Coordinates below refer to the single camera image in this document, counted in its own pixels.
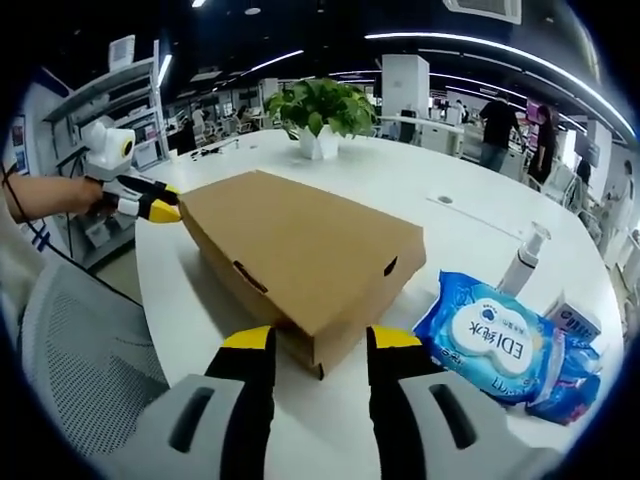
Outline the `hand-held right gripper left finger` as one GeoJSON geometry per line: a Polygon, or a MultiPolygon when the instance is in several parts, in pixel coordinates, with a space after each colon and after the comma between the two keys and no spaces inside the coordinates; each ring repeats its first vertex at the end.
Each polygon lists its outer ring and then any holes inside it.
{"type": "Polygon", "coordinates": [[[274,418],[276,333],[228,337],[202,375],[150,404],[124,447],[127,479],[261,479],[274,418]]]}

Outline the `person's left hand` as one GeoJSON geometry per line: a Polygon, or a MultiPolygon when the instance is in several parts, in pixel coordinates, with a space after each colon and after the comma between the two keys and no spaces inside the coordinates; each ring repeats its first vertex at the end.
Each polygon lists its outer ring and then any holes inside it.
{"type": "Polygon", "coordinates": [[[89,177],[71,178],[71,200],[67,211],[79,215],[111,215],[117,210],[118,197],[103,190],[89,177]]]}

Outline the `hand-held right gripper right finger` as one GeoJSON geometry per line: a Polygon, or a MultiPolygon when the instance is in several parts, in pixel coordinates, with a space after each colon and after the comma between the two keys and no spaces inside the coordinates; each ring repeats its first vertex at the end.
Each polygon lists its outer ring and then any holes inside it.
{"type": "Polygon", "coordinates": [[[413,334],[368,327],[369,414],[384,479],[540,479],[543,451],[505,410],[434,364],[413,334]]]}

